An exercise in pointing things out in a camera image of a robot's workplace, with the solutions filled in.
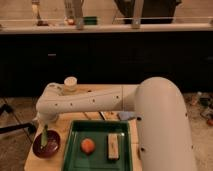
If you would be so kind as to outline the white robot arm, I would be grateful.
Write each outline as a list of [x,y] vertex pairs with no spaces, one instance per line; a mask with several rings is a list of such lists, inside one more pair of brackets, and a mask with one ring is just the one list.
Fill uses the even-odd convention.
[[151,77],[133,85],[50,83],[37,101],[38,117],[54,121],[61,113],[132,111],[142,171],[197,171],[184,98],[170,80]]

